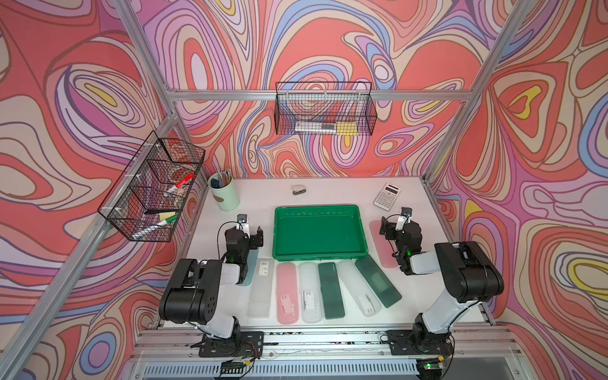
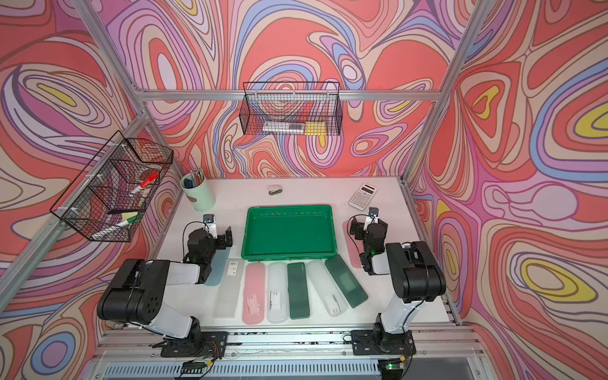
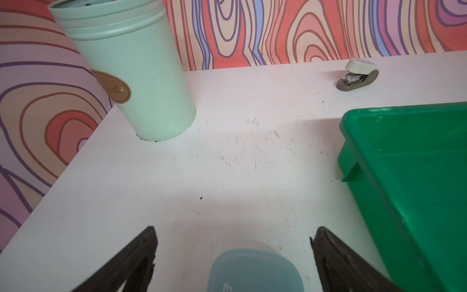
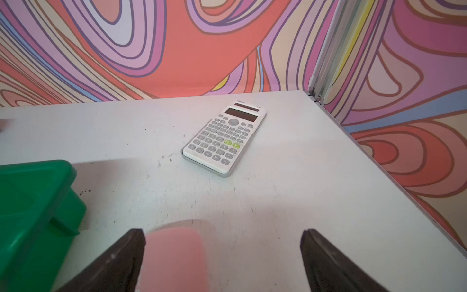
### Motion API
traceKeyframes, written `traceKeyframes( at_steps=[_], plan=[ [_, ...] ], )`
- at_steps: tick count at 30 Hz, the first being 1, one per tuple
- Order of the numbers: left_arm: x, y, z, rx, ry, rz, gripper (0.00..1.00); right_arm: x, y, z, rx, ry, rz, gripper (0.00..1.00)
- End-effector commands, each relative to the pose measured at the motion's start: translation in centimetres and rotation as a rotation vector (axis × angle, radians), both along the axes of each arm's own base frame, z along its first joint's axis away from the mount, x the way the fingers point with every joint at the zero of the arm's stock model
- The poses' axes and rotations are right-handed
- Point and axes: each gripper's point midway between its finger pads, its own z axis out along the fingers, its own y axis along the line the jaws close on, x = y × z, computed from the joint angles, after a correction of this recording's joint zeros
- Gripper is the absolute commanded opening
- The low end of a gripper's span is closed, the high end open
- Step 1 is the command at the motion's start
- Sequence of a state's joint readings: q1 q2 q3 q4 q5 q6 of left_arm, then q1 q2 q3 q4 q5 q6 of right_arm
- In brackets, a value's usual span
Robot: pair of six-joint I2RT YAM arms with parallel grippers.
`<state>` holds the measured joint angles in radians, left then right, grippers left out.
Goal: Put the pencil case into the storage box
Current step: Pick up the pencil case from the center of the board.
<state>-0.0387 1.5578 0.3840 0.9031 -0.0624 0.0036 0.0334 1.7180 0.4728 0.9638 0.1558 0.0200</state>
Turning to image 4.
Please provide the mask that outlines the grey-pink translucent pencil case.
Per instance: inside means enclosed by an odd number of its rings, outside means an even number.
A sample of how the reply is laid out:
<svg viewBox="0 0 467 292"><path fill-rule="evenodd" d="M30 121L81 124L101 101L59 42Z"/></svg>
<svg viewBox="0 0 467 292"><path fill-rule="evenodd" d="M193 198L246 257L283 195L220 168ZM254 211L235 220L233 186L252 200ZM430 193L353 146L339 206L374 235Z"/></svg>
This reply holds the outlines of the grey-pink translucent pencil case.
<svg viewBox="0 0 467 292"><path fill-rule="evenodd" d="M189 228L167 228L145 235L137 292L207 292L206 252Z"/></svg>

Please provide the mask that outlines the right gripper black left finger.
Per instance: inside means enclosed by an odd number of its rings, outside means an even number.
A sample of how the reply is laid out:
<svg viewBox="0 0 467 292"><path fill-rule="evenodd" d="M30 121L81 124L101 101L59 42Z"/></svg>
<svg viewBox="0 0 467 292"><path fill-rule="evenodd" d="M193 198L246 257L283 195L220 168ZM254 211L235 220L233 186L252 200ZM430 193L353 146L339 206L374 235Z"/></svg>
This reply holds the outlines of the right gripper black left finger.
<svg viewBox="0 0 467 292"><path fill-rule="evenodd" d="M145 235L131 229L58 290L60 292L133 292L144 258Z"/></svg>

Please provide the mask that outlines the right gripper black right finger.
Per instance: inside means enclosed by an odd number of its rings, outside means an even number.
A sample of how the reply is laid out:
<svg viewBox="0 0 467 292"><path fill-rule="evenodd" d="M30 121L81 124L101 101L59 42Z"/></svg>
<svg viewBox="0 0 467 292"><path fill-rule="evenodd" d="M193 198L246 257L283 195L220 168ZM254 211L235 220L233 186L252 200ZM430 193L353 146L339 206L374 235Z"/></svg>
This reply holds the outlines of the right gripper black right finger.
<svg viewBox="0 0 467 292"><path fill-rule="evenodd" d="M300 251L313 292L385 292L387 289L365 273L315 229L305 230Z"/></svg>

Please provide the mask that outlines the green plastic storage tray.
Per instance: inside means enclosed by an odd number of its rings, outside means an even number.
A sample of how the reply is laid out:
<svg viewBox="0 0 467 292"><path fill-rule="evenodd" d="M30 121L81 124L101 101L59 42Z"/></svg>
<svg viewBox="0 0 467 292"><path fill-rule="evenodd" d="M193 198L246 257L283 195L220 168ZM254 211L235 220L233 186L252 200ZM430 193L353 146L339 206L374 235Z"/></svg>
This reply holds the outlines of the green plastic storage tray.
<svg viewBox="0 0 467 292"><path fill-rule="evenodd" d="M64 160L1 166L1 291L48 292L86 205Z"/></svg>

